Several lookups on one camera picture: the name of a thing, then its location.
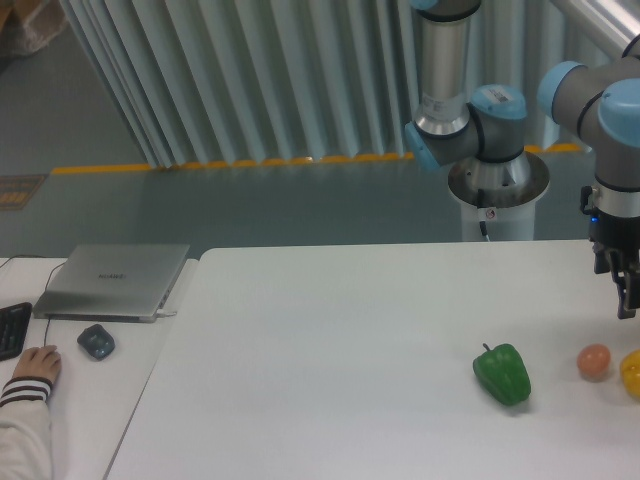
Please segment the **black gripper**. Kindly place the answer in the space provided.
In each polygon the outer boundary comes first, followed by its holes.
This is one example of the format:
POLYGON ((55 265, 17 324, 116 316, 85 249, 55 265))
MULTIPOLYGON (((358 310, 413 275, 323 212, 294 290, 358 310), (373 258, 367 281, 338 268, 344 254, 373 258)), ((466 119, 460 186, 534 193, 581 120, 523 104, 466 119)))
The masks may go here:
POLYGON ((639 192, 586 185, 580 192, 580 211, 590 219, 594 272, 612 273, 617 316, 633 318, 639 310, 639 192))

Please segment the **striped cuff sleeve forearm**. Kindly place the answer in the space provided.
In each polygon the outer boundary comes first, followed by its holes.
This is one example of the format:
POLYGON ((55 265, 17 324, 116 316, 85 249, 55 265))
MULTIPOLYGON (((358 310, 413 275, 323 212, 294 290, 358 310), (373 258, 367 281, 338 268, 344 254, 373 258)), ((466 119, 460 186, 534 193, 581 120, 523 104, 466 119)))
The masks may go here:
POLYGON ((47 400, 52 383, 18 377, 1 394, 1 478, 52 479, 51 417, 47 400))

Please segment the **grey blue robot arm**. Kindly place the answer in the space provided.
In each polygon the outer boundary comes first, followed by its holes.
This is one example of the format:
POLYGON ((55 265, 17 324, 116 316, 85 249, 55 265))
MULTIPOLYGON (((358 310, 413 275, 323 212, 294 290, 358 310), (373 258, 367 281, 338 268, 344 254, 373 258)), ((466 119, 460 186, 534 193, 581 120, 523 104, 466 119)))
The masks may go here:
MULTIPOLYGON (((476 1, 416 1, 424 23, 422 98, 405 127, 407 144, 425 167, 448 166, 451 193, 474 211, 470 233, 487 239, 491 213, 534 203, 546 190, 544 163, 524 150, 526 102, 516 89, 485 85, 464 92, 471 17, 476 1)), ((592 184, 580 193, 590 220, 594 270, 612 277, 620 318, 639 308, 639 5, 635 1, 561 1, 612 57, 590 68, 565 61, 538 87, 544 114, 595 153, 592 184)))

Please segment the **person's hand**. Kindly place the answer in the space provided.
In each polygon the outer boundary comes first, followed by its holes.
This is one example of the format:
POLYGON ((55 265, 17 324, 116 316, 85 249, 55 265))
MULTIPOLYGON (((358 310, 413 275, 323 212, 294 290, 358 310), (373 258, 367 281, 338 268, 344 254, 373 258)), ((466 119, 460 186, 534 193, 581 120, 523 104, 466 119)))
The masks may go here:
POLYGON ((54 385, 60 372, 61 355, 57 347, 46 345, 25 350, 20 356, 11 379, 36 378, 54 385))

